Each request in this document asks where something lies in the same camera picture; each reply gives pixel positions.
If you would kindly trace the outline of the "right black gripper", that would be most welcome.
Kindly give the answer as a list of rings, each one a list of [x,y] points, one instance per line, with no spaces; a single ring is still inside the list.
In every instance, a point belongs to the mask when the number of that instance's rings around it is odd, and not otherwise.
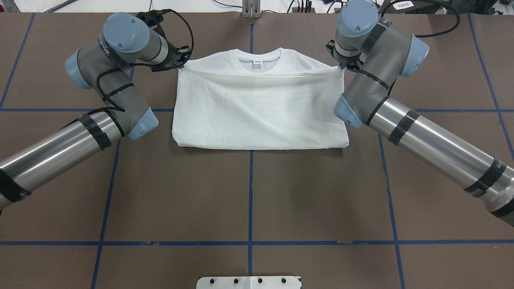
[[[330,40],[325,47],[332,58],[339,63],[340,69],[346,68],[348,71],[358,73],[364,64],[359,50],[349,51],[341,47],[335,40]]]

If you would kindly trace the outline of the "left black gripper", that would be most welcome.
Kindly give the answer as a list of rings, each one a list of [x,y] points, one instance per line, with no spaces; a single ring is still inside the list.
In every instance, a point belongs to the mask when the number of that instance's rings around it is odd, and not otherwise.
[[[165,32],[161,26],[161,22],[164,20],[163,16],[167,13],[175,14],[182,20],[182,22],[184,22],[189,33],[191,33],[191,26],[187,20],[180,13],[174,10],[150,10],[147,12],[139,12],[137,14],[137,18],[142,20],[149,29],[159,35],[159,53],[153,59],[142,60],[142,62],[137,63],[137,66],[149,67],[153,73],[183,68],[191,58],[191,46],[185,45],[177,48],[167,40]]]

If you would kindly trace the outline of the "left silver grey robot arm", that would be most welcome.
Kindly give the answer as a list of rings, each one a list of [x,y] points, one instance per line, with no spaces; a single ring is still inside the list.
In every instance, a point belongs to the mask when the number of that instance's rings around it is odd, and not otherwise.
[[[64,98],[64,87],[55,85],[49,104],[1,108],[6,113],[80,114],[55,133],[1,158],[1,209],[122,138],[136,140],[156,128],[157,117],[129,73],[136,67],[153,73],[183,68],[193,49],[191,26],[170,8],[111,14],[97,38],[64,62],[70,81],[93,94],[92,100],[72,104]]]

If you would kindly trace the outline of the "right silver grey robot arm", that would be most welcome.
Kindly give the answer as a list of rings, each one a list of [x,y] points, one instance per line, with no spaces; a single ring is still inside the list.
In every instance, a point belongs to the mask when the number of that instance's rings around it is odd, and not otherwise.
[[[413,75],[429,53],[422,35],[397,27],[371,0],[351,0],[342,6],[336,37],[326,48],[341,68],[356,66],[334,106],[338,118],[373,129],[513,225],[513,169],[390,95],[396,80]]]

